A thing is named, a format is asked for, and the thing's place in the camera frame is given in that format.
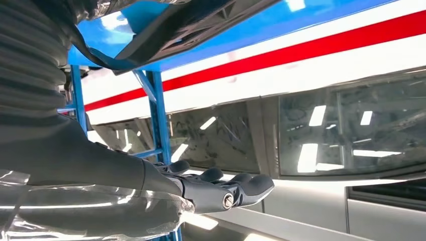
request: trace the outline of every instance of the gray panel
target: gray panel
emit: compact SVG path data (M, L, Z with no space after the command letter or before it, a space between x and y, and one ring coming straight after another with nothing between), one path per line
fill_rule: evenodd
M367 239L346 233L253 212L243 208L233 208L228 212L210 213L208 216L250 228L253 232L265 233L290 241L367 241Z
M262 212L262 202L259 202L258 204L243 207L248 210L256 211L256 212Z
M377 241L424 241L426 212L348 200L350 233Z
M294 221L346 232L345 188L281 184L265 199L265 213Z

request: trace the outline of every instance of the tinted glass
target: tinted glass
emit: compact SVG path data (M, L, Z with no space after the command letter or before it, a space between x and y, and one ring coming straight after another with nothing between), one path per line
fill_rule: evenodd
M193 167L259 173L246 102L168 117L172 161L186 159ZM154 149L150 118L93 126L93 129L113 150L135 154Z
M281 174L361 174L426 162L425 73L407 72L281 96Z
M171 115L172 161L258 173L245 102Z
M112 150L135 154L154 149L150 118L92 127Z

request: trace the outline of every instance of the clear plastic wrap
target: clear plastic wrap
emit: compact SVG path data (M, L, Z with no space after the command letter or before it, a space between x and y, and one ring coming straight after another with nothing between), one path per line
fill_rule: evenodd
M147 240L177 230L191 202L172 194L99 185L32 187L6 239Z
M2 235L14 218L14 209L19 198L28 190L25 185L29 177L28 174L0 169L0 232Z

